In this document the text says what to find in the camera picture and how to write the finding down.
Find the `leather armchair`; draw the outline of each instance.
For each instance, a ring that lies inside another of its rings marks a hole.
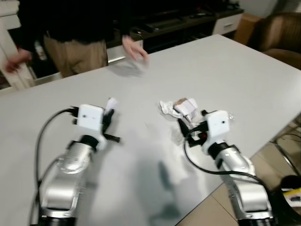
[[[261,20],[248,46],[301,70],[301,13],[281,13]]]

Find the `tiled floor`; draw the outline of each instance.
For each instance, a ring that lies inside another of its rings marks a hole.
[[[294,131],[300,136],[300,130]],[[279,144],[289,150],[289,156],[301,169],[301,143],[296,136],[284,135],[278,140]],[[287,175],[294,175],[293,170],[286,163],[274,144],[268,143],[262,150],[251,158],[255,165],[256,175],[272,189],[279,185],[281,179]],[[177,226],[237,226],[232,205],[228,198],[227,187],[222,184],[199,206],[197,206]]]

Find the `black cable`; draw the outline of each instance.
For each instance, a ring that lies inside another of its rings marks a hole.
[[[46,178],[46,176],[48,175],[48,173],[50,172],[51,168],[54,166],[54,164],[56,164],[56,162],[60,159],[61,156],[59,156],[58,158],[52,160],[52,162],[47,166],[43,176],[41,177],[41,179],[39,180],[40,182],[40,186],[42,185],[44,179]],[[32,206],[30,209],[30,215],[29,215],[29,221],[28,221],[28,225],[32,225],[32,219],[33,219],[33,210],[35,208],[35,206],[38,204],[38,192],[36,192],[36,195],[34,196],[34,199],[32,201]]]
[[[258,177],[253,176],[253,175],[251,175],[251,174],[249,174],[249,173],[244,173],[244,172],[239,172],[239,171],[231,171],[231,170],[230,170],[230,171],[211,171],[211,170],[207,170],[207,169],[204,169],[204,168],[202,168],[202,167],[196,165],[196,164],[189,158],[189,156],[188,156],[188,154],[187,154],[187,151],[186,151],[186,142],[188,141],[188,139],[189,139],[191,133],[193,133],[193,132],[195,132],[195,131],[198,131],[198,129],[191,129],[191,130],[187,133],[187,135],[186,135],[186,137],[185,137],[185,140],[184,140],[184,145],[183,145],[183,147],[184,147],[184,152],[185,152],[185,155],[186,155],[186,158],[188,159],[188,161],[189,161],[192,165],[194,165],[194,166],[195,166],[196,168],[198,168],[199,170],[201,170],[201,171],[203,171],[203,172],[205,172],[205,173],[209,173],[209,174],[214,174],[214,175],[231,175],[231,174],[236,174],[236,175],[242,175],[242,176],[246,176],[246,177],[252,178],[252,179],[256,180],[260,185],[262,185],[262,186],[265,188],[265,190],[266,190],[266,192],[267,192],[267,194],[268,194],[268,197],[271,197],[271,192],[270,192],[270,190],[267,188],[267,186],[264,184],[264,182],[263,182],[261,179],[259,179]]]
[[[35,183],[36,183],[36,189],[37,189],[37,203],[39,205],[39,214],[40,214],[40,207],[41,207],[41,203],[40,203],[40,177],[39,177],[39,168],[40,168],[40,144],[41,144],[41,140],[43,138],[45,129],[47,128],[47,126],[50,124],[50,122],[56,118],[57,116],[59,116],[60,114],[64,113],[64,112],[73,112],[73,109],[63,109],[58,111],[57,113],[55,113],[54,115],[52,115],[47,121],[46,123],[43,125],[42,129],[39,132],[38,135],[38,139],[36,142],[36,146],[35,146],[35,169],[34,169],[34,175],[35,175]]]
[[[296,135],[296,134],[293,134],[293,133],[290,133],[290,134],[286,134],[286,135],[290,135],[290,136],[296,136],[296,137],[299,137],[301,139],[301,137],[299,135]]]

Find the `human hand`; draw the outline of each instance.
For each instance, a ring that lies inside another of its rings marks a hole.
[[[8,73],[13,73],[20,68],[20,64],[26,63],[31,60],[32,54],[25,50],[19,49],[19,52],[8,58],[7,62],[4,64],[4,70]]]
[[[140,54],[144,61],[147,63],[148,62],[148,54],[147,52],[135,44],[135,42],[131,39],[129,36],[123,36],[122,37],[122,45],[124,50],[134,59],[137,60],[138,56],[137,54]]]

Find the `white table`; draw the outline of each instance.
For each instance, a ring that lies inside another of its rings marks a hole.
[[[108,132],[123,143],[100,156],[83,214],[89,226],[173,226],[221,184],[187,163],[171,138],[177,122],[160,113],[160,100],[193,97],[200,110],[233,112],[228,143],[247,157],[301,111],[299,70],[219,35],[151,54],[148,69],[141,68],[120,63],[0,98],[1,226],[26,225],[38,132],[51,114],[70,105],[119,101]],[[72,139],[71,120],[61,116],[49,127],[43,168]],[[198,147],[191,152],[198,164],[215,170]]]

